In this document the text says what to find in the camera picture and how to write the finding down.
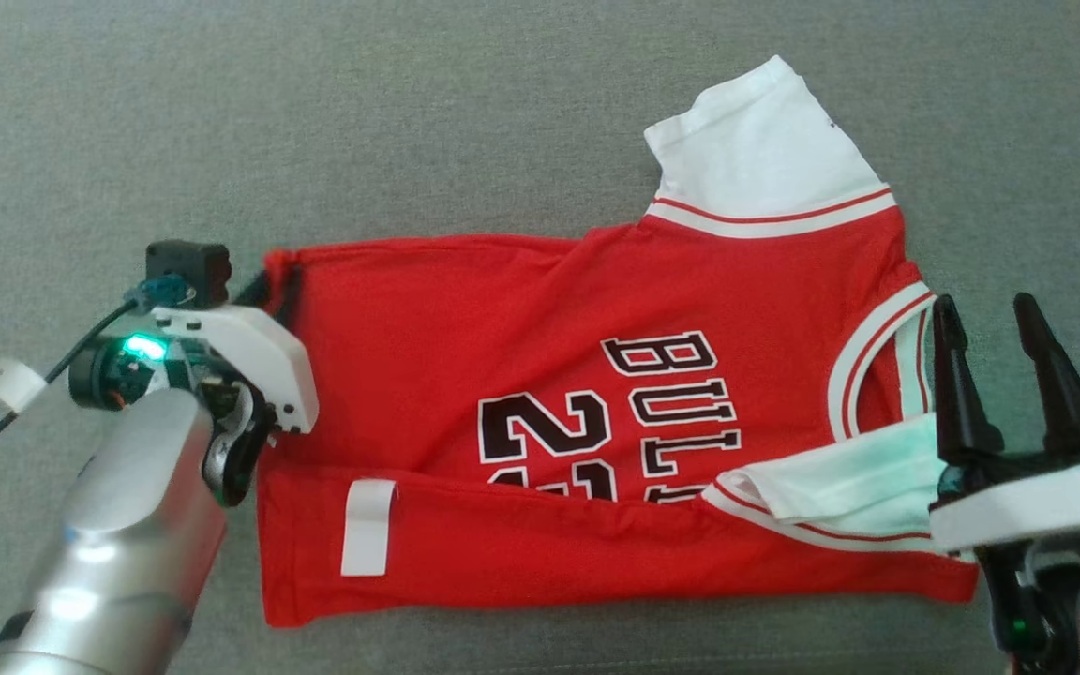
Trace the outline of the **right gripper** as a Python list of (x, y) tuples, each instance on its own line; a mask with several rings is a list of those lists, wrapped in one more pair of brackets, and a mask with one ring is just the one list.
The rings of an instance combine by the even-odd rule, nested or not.
[[(1018, 293), (1014, 313), (1044, 414), (1044, 453), (1080, 458), (1080, 373), (1036, 296)], [(939, 458), (968, 465), (1002, 456), (987, 419), (968, 337), (950, 295), (933, 307)], [(939, 548), (977, 561), (989, 594), (990, 629), (1012, 674), (1080, 674), (1080, 465), (999, 484), (931, 513)]]

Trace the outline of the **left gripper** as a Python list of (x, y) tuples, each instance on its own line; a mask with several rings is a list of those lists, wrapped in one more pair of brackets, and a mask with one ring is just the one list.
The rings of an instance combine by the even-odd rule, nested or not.
[(316, 382), (303, 343), (284, 328), (299, 307), (300, 262), (297, 249), (271, 251), (237, 294), (237, 305), (156, 307), (149, 330), (91, 337), (68, 365), (69, 396), (83, 409), (121, 411), (146, 394), (180, 389), (215, 417), (227, 417), (240, 393), (248, 393), (253, 409), (273, 409), (279, 430), (312, 431)]

